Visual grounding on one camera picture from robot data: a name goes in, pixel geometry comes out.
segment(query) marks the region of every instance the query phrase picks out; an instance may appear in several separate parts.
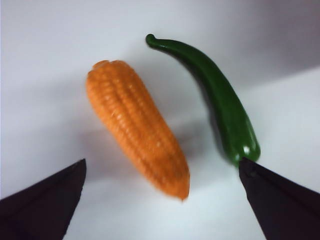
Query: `white table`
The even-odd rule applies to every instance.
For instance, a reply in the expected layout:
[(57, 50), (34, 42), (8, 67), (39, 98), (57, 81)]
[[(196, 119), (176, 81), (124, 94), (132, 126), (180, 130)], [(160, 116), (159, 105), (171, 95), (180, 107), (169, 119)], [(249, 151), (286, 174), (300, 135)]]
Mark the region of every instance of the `white table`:
[[(277, 2), (2, 1), (1, 198), (86, 158), (66, 240), (264, 239), (199, 87), (144, 38), (210, 56), (251, 119), (259, 163), (320, 192), (320, 5)], [(93, 113), (86, 74), (104, 59), (137, 71), (179, 140), (185, 202), (140, 176)]]

